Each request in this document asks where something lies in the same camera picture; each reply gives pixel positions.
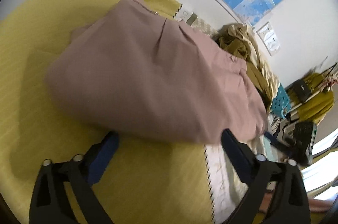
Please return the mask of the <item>pink jacket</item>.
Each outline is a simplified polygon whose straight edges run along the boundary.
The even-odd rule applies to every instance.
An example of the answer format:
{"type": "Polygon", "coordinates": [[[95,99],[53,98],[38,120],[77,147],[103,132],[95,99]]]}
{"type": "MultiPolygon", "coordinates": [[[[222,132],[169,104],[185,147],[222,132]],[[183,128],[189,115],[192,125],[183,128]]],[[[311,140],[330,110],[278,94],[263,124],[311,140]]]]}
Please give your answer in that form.
{"type": "Polygon", "coordinates": [[[140,137],[217,144],[225,129],[241,142],[267,129],[245,60],[141,0],[75,30],[45,80],[72,114],[140,137]]]}

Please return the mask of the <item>light green bedsheet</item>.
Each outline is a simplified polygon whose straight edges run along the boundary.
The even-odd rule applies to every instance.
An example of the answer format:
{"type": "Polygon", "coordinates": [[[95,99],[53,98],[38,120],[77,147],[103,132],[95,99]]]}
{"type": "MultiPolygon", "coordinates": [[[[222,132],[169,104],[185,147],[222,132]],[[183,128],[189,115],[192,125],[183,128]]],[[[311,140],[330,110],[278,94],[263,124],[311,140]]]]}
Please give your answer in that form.
{"type": "Polygon", "coordinates": [[[239,205],[248,187],[237,176],[221,145],[204,147],[212,221],[223,223],[239,205]]]}

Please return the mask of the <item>black box on floor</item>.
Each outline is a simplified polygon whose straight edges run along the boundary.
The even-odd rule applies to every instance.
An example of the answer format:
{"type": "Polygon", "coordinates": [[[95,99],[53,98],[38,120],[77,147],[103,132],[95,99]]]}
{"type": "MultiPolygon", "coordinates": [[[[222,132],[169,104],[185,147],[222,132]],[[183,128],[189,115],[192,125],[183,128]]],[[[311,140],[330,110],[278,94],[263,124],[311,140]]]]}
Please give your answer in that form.
{"type": "Polygon", "coordinates": [[[312,163],[312,149],[317,133],[314,122],[299,122],[292,131],[293,144],[291,145],[290,158],[300,166],[307,167],[312,163]]]}

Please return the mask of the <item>teal plastic basket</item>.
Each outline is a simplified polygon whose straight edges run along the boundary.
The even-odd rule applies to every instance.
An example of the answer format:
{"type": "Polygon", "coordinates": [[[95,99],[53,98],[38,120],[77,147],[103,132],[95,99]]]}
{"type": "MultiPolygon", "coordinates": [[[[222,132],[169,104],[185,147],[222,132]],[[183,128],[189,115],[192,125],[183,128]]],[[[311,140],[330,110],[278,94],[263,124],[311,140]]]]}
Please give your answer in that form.
{"type": "Polygon", "coordinates": [[[285,88],[282,86],[282,84],[280,84],[277,96],[272,100],[270,110],[275,116],[285,118],[290,109],[290,98],[285,88]]]}

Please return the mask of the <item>yellow blanket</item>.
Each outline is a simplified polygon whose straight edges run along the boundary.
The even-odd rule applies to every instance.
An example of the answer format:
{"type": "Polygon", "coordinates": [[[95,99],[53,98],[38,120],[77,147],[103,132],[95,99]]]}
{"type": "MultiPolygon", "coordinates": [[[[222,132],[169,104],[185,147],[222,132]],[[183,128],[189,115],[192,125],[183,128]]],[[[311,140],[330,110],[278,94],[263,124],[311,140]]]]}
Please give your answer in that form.
{"type": "MultiPolygon", "coordinates": [[[[1,194],[20,223],[44,159],[70,160],[105,129],[59,110],[44,82],[71,31],[102,17],[119,0],[26,0],[1,21],[1,194]]],[[[171,17],[176,0],[144,0],[171,17]]],[[[121,136],[93,187],[115,223],[211,223],[204,147],[121,136]]]]}

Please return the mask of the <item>mustard yellow chair cover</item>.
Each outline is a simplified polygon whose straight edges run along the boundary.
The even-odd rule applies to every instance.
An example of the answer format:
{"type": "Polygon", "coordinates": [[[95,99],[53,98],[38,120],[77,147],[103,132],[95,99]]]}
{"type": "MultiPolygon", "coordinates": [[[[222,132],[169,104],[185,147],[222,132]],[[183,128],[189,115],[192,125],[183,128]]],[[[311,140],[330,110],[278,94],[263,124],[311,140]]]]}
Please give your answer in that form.
{"type": "Polygon", "coordinates": [[[287,114],[287,119],[289,121],[299,121],[299,122],[314,122],[315,125],[319,125],[320,122],[325,118],[326,114],[333,108],[335,103],[335,96],[332,90],[324,91],[322,90],[322,82],[324,81],[324,75],[319,73],[311,73],[302,78],[305,83],[305,86],[309,88],[311,94],[315,94],[314,97],[301,103],[297,97],[293,85],[294,82],[288,89],[287,94],[290,98],[290,102],[293,107],[300,105],[294,110],[291,110],[287,114]]]}

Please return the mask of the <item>black device on chair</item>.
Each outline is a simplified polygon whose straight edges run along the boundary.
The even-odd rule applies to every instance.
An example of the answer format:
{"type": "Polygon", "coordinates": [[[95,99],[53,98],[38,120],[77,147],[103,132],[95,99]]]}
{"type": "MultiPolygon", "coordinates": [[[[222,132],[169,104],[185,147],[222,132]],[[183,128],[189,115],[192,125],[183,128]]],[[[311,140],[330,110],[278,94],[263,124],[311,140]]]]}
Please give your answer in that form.
{"type": "Polygon", "coordinates": [[[312,95],[310,88],[303,79],[296,80],[292,84],[292,90],[302,104],[304,104],[312,95]]]}

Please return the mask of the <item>cream and mustard garment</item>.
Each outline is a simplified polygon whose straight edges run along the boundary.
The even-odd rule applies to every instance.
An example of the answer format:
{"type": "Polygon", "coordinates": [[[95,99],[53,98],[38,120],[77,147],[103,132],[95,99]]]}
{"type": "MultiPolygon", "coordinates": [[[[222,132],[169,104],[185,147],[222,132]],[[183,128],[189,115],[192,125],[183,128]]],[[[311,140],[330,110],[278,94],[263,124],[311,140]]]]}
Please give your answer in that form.
{"type": "Polygon", "coordinates": [[[245,60],[246,74],[269,111],[273,99],[277,96],[279,78],[260,51],[252,28],[243,24],[224,25],[218,35],[214,36],[214,40],[224,51],[245,60]]]}

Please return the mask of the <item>white patterned pillow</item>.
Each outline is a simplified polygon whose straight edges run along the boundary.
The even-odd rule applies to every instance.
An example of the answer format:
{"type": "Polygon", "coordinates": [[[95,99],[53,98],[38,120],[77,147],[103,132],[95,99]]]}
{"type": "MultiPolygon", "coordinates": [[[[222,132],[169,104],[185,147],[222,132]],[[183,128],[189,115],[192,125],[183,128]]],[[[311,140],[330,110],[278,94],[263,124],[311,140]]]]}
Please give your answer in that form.
{"type": "Polygon", "coordinates": [[[208,24],[203,19],[199,18],[194,12],[189,12],[181,9],[174,15],[176,21],[184,21],[187,25],[192,27],[195,30],[201,31],[202,33],[208,35],[209,37],[214,37],[218,35],[218,31],[214,29],[210,24],[208,24]]]}

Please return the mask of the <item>white wall notice sheet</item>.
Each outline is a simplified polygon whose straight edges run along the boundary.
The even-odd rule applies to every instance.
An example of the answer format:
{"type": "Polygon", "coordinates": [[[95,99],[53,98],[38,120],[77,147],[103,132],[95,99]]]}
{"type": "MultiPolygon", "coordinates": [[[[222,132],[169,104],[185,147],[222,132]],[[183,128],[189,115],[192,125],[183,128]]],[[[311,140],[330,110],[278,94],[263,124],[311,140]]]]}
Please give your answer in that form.
{"type": "Polygon", "coordinates": [[[256,33],[263,42],[270,56],[274,56],[281,48],[281,45],[271,23],[267,22],[258,31],[256,31],[256,33]]]}

